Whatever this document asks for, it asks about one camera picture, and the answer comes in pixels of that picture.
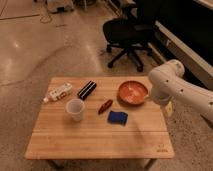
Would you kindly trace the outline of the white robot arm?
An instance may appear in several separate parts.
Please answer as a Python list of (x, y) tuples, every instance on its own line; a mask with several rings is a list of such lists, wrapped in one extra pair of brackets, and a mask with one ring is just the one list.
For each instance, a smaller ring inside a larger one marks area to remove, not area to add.
[(152, 84), (151, 99), (158, 105), (166, 106), (174, 97), (194, 107), (213, 124), (213, 91), (185, 81), (184, 72), (184, 65), (175, 59), (153, 68), (148, 74)]

